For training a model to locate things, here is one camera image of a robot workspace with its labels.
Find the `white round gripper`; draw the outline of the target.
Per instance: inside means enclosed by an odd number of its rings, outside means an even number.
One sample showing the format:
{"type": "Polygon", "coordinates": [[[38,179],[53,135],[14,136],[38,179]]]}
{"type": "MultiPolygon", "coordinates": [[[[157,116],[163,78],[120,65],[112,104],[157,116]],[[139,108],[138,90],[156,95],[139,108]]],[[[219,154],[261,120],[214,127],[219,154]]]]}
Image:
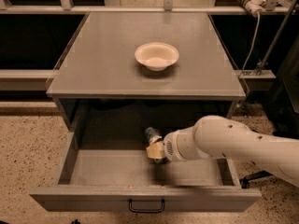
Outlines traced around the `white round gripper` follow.
{"type": "Polygon", "coordinates": [[[193,140],[192,127],[169,133],[165,136],[164,143],[150,144],[146,150],[150,159],[159,160],[165,156],[171,162],[200,159],[200,154],[193,140]]]}

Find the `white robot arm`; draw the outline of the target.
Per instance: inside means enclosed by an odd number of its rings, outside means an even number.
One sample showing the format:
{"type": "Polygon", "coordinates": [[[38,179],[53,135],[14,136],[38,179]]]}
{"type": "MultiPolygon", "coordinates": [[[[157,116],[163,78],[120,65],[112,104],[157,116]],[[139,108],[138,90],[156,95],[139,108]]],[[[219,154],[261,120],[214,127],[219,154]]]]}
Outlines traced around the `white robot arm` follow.
{"type": "Polygon", "coordinates": [[[171,162],[233,159],[299,186],[299,140],[256,133],[247,125],[220,116],[205,116],[192,127],[165,136],[152,127],[145,131],[147,155],[171,162]]]}

